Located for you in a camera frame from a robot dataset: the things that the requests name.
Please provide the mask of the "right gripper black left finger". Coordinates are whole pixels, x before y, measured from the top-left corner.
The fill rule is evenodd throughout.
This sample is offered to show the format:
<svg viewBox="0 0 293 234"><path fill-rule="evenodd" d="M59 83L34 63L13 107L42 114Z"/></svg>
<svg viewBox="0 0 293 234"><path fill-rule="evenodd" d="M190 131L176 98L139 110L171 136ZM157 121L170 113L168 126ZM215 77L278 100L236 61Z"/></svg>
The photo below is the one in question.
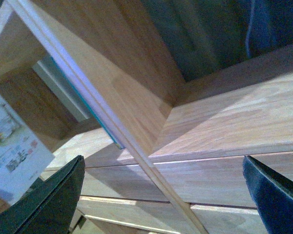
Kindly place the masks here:
<svg viewBox="0 0 293 234"><path fill-rule="evenodd" d="M84 174L84 157L78 155L0 214L0 234L68 233Z"/></svg>

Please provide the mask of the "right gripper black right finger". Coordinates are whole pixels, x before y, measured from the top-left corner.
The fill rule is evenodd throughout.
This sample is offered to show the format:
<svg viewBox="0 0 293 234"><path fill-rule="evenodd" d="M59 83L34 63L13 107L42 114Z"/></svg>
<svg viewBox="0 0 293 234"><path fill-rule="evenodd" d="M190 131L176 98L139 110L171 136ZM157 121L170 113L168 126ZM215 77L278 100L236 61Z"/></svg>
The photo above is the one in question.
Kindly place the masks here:
<svg viewBox="0 0 293 234"><path fill-rule="evenodd" d="M252 156L243 175L261 220L270 234L293 234L293 181Z"/></svg>

